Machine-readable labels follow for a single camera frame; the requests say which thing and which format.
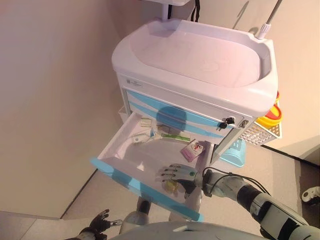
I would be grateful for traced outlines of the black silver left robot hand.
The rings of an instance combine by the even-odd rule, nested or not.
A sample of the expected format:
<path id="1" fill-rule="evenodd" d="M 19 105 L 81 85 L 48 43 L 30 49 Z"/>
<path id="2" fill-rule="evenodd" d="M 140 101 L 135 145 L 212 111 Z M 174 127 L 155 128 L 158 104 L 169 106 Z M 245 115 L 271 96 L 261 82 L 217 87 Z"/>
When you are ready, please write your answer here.
<path id="1" fill-rule="evenodd" d="M 123 224 L 121 219 L 108 220 L 109 212 L 109 209 L 105 209 L 91 221 L 89 226 L 98 234 L 101 234 L 112 227 L 120 227 Z"/>

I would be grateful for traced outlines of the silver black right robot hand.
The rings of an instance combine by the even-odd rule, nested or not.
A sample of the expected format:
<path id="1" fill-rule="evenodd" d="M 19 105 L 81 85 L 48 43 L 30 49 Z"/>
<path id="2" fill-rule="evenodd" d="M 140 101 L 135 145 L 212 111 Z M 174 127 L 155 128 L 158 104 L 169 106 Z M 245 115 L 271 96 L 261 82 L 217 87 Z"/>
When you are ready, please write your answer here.
<path id="1" fill-rule="evenodd" d="M 197 169 L 184 164 L 173 163 L 161 168 L 156 179 L 161 182 L 172 181 L 181 185 L 184 189 L 184 198 L 191 196 L 196 188 L 202 186 L 203 177 Z"/>

